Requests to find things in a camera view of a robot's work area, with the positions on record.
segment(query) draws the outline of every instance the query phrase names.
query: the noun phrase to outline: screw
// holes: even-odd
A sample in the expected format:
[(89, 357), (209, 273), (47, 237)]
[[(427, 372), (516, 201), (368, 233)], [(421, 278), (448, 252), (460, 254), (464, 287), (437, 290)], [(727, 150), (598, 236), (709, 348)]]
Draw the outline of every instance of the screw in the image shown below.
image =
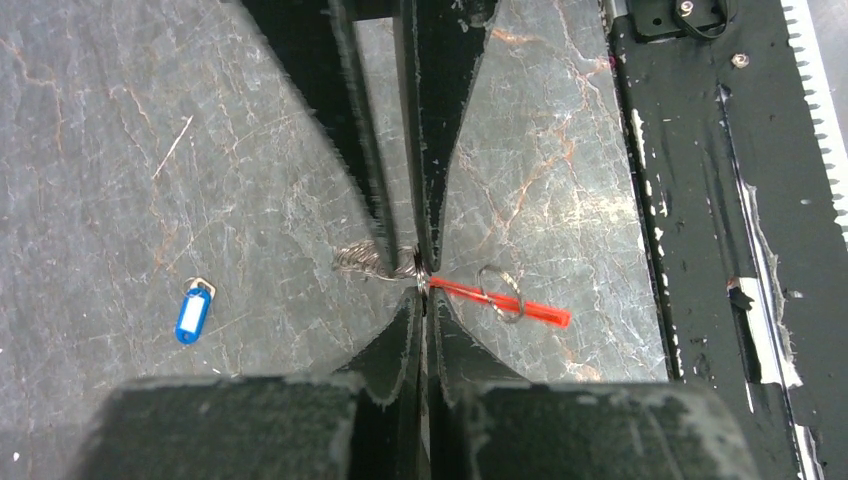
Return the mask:
[(749, 63), (751, 63), (751, 59), (744, 53), (737, 53), (730, 59), (730, 63), (732, 63), (736, 68), (745, 68)]
[(688, 17), (692, 13), (692, 9), (695, 8), (695, 4), (686, 0), (685, 2), (680, 4), (680, 16)]

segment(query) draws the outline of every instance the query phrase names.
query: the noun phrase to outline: blue plastic tag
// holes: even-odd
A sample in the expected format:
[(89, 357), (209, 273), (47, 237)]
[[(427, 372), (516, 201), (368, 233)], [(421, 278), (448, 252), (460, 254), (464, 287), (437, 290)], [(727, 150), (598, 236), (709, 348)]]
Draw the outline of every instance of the blue plastic tag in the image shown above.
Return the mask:
[(202, 279), (194, 279), (185, 294), (180, 316), (177, 319), (175, 330), (177, 340), (189, 345), (200, 338), (200, 332), (203, 330), (203, 323), (206, 321), (206, 314), (209, 312), (209, 305), (212, 303), (214, 295), (215, 289), (208, 282)]

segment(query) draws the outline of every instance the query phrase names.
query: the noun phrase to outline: white label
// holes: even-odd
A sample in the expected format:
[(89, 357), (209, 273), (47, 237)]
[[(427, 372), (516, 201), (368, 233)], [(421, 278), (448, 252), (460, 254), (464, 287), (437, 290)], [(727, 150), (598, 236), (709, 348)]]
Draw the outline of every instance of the white label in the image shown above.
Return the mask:
[(180, 330), (186, 332), (197, 333), (197, 325), (200, 323), (200, 314), (203, 313), (203, 305), (206, 300), (201, 296), (195, 296), (188, 299), (183, 318), (180, 321)]

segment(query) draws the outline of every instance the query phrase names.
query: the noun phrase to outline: metal spring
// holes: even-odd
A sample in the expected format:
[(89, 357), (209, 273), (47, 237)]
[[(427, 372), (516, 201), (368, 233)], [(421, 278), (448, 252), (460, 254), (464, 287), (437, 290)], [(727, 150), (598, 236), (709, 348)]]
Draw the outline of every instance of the metal spring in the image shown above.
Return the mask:
[(372, 240), (360, 240), (345, 248), (337, 248), (333, 269), (343, 272), (360, 272), (384, 280), (416, 278), (419, 275), (415, 264), (415, 247), (398, 250), (398, 269), (390, 276), (380, 261), (377, 247)]

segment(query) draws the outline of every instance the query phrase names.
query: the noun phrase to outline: blue key tag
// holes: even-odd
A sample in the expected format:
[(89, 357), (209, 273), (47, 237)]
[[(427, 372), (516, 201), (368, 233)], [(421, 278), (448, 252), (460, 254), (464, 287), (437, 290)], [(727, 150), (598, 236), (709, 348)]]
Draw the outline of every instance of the blue key tag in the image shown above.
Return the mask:
[(175, 333), (177, 340), (190, 345), (200, 338), (203, 322), (206, 321), (206, 313), (209, 305), (215, 298), (215, 287), (206, 280), (196, 277), (191, 279), (191, 285), (183, 299), (183, 307), (180, 317), (177, 319)]

